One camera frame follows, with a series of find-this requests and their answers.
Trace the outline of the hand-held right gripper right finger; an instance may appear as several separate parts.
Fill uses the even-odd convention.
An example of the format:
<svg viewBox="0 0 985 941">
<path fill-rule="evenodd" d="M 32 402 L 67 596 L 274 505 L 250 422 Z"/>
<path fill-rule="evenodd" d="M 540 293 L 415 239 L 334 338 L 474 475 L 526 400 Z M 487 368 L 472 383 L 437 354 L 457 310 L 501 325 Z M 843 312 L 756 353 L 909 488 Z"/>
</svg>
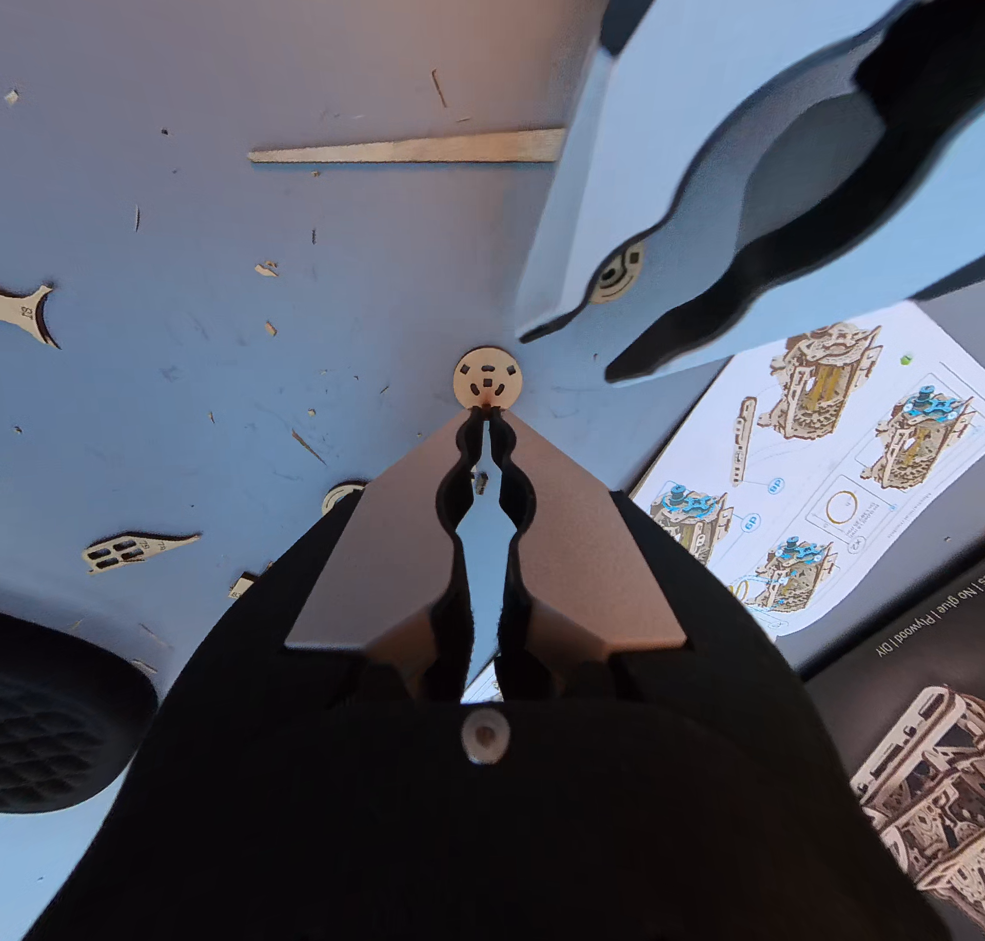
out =
<svg viewBox="0 0 985 941">
<path fill-rule="evenodd" d="M 677 650 L 685 632 L 609 489 L 508 411 L 489 415 L 509 543 L 496 672 L 504 700 L 548 699 L 585 663 Z"/>
</svg>

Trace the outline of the slotted pointed wooden offcut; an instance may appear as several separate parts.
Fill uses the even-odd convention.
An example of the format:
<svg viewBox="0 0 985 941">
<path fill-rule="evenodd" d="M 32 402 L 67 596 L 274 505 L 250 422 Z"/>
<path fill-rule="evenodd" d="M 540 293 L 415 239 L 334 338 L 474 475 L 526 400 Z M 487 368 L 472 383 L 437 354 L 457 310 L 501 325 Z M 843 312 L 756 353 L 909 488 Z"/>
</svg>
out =
<svg viewBox="0 0 985 941">
<path fill-rule="evenodd" d="M 83 549 L 81 557 L 89 574 L 97 575 L 114 568 L 146 562 L 157 555 L 195 543 L 201 536 L 200 533 L 174 536 L 121 532 L 115 537 L 93 542 Z"/>
</svg>

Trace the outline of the grey desk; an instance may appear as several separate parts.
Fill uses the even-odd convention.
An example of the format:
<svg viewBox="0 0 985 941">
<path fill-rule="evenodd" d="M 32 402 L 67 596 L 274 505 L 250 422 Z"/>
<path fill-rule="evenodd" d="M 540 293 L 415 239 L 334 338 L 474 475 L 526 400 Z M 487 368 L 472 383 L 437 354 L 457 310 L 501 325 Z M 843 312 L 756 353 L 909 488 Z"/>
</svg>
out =
<svg viewBox="0 0 985 941">
<path fill-rule="evenodd" d="M 482 122 L 550 120 L 596 0 L 2 0 L 3 84 L 48 94 L 57 122 L 117 129 L 174 121 L 196 148 L 247 149 L 306 135 L 409 132 L 451 120 L 427 93 L 426 68 L 454 106 Z M 333 270 L 363 237 L 384 246 L 400 300 L 384 313 L 389 360 L 425 386 L 408 406 L 451 395 L 440 367 L 466 339 L 501 338 L 507 291 L 548 173 L 535 166 L 348 169 L 334 174 Z M 360 264 L 351 265 L 361 269 Z"/>
</svg>

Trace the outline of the long wooden sliver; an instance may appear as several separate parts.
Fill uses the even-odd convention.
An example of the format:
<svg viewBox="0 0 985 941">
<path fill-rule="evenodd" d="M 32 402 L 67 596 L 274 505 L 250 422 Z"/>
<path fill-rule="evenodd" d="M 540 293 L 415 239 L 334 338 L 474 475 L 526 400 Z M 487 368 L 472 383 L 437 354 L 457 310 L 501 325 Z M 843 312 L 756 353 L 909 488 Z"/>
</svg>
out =
<svg viewBox="0 0 985 941">
<path fill-rule="evenodd" d="M 472 133 L 348 145 L 254 150 L 254 164 L 549 164 L 560 157 L 563 127 Z"/>
</svg>

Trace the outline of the slotted wooden disc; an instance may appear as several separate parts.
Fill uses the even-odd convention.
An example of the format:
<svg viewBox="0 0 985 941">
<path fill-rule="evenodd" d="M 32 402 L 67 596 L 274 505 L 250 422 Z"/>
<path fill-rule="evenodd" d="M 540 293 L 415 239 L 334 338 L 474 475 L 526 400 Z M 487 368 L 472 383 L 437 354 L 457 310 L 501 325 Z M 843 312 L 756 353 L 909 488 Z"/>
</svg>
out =
<svg viewBox="0 0 985 941">
<path fill-rule="evenodd" d="M 453 374 L 453 393 L 466 410 L 511 408 L 522 392 L 515 357 L 499 347 L 479 347 L 462 356 Z"/>
</svg>

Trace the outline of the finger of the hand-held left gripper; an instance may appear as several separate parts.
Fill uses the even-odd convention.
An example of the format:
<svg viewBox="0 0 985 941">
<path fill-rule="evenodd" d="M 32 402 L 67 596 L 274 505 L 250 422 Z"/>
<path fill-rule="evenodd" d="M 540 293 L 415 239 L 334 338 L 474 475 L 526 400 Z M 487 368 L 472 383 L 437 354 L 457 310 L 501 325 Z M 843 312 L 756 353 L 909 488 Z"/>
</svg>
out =
<svg viewBox="0 0 985 941">
<path fill-rule="evenodd" d="M 893 305 L 983 258 L 984 0 L 909 0 L 748 100 L 649 233 L 629 383 Z"/>
<path fill-rule="evenodd" d="M 581 313 L 598 271 L 665 222 L 751 97 L 910 1 L 654 0 L 619 55 L 599 33 L 516 294 L 516 337 Z"/>
</svg>

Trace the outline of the scattered wood splinters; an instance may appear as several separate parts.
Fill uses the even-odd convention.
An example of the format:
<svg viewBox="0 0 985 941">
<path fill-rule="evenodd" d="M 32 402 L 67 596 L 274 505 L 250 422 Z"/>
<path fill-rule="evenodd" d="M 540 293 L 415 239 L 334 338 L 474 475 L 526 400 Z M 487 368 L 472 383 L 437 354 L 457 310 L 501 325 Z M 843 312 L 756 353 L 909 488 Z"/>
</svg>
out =
<svg viewBox="0 0 985 941">
<path fill-rule="evenodd" d="M 232 603 L 448 414 L 408 406 L 367 236 L 330 268 L 328 171 L 256 169 L 196 124 L 57 122 L 2 86 L 2 290 L 42 283 L 59 349 L 2 323 L 2 611 L 119 655 L 165 691 Z M 121 532 L 200 540 L 90 575 Z"/>
</svg>

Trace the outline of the black puzzle box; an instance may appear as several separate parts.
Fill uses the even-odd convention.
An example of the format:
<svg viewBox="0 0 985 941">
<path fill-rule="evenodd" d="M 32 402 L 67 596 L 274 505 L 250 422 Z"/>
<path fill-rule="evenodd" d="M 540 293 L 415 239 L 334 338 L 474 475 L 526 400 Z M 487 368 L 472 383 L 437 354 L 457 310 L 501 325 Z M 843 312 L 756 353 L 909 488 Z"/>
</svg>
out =
<svg viewBox="0 0 985 941">
<path fill-rule="evenodd" d="M 898 868 L 953 939 L 983 939 L 983 561 L 806 688 Z"/>
</svg>

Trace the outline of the white instruction booklet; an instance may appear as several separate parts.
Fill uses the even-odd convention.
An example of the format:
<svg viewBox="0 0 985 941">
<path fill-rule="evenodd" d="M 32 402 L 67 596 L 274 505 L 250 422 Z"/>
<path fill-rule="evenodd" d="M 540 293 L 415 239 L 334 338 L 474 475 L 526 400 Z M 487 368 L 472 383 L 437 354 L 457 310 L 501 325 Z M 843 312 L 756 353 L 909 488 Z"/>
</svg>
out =
<svg viewBox="0 0 985 941">
<path fill-rule="evenodd" d="M 913 302 L 733 356 L 631 498 L 770 639 L 983 457 L 983 361 Z"/>
</svg>

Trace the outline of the star-shaped wooden offcut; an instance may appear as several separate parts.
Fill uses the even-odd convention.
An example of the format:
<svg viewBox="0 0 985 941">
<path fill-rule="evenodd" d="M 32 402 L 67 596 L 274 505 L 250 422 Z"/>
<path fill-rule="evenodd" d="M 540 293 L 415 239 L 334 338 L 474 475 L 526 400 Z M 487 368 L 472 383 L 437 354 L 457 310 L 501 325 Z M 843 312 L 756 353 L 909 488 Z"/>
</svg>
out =
<svg viewBox="0 0 985 941">
<path fill-rule="evenodd" d="M 53 290 L 48 283 L 42 283 L 32 294 L 25 296 L 1 290 L 1 321 L 15 324 L 37 341 L 59 349 L 43 318 L 44 302 Z"/>
</svg>

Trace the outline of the black quilted wrist rest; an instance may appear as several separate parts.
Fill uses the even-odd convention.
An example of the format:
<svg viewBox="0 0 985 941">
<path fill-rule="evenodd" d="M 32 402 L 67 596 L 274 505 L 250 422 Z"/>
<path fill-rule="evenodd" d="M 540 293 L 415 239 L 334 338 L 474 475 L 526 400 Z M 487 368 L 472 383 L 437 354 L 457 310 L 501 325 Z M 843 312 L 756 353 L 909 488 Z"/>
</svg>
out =
<svg viewBox="0 0 985 941">
<path fill-rule="evenodd" d="M 1 615 L 1 812 L 87 801 L 130 762 L 157 709 L 151 681 L 77 637 Z"/>
</svg>

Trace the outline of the assembled wooden wheel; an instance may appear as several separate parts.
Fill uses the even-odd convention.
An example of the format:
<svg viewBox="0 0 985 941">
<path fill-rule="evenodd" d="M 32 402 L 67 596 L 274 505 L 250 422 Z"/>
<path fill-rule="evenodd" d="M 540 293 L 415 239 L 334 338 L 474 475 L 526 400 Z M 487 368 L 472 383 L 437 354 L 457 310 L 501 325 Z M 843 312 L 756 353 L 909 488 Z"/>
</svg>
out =
<svg viewBox="0 0 985 941">
<path fill-rule="evenodd" d="M 617 300 L 633 287 L 642 270 L 643 241 L 626 245 L 598 271 L 593 280 L 589 303 L 606 304 Z"/>
</svg>

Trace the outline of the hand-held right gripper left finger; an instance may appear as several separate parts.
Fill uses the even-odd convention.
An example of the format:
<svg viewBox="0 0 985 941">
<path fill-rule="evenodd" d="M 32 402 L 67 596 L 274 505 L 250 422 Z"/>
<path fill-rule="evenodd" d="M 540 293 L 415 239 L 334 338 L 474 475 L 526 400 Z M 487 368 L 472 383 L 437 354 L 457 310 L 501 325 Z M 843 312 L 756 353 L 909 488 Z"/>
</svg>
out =
<svg viewBox="0 0 985 941">
<path fill-rule="evenodd" d="M 460 701 L 474 622 L 458 524 L 474 502 L 484 412 L 464 410 L 360 494 L 285 646 L 362 654 L 413 695 Z"/>
</svg>

